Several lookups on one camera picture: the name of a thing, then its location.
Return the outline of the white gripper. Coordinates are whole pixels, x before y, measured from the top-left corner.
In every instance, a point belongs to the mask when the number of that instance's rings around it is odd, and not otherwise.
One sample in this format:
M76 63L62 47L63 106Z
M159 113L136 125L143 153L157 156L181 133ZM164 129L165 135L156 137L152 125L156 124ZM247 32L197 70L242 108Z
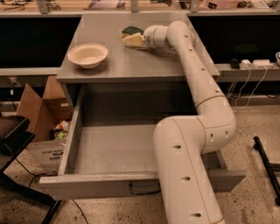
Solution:
M142 47L145 43L148 48L166 48L168 46L167 29L167 26L152 25L144 30L143 35L140 32L127 35L122 38L122 42L130 47Z

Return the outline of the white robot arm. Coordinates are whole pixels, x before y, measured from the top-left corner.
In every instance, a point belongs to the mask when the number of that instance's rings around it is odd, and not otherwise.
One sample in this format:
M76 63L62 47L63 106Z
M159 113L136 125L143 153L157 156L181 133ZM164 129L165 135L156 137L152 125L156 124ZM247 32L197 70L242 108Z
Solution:
M178 55L196 115L161 120L153 134L168 224L226 224L201 155L226 146L236 131L234 111L195 50L189 26L175 21L122 36L125 46L164 48Z

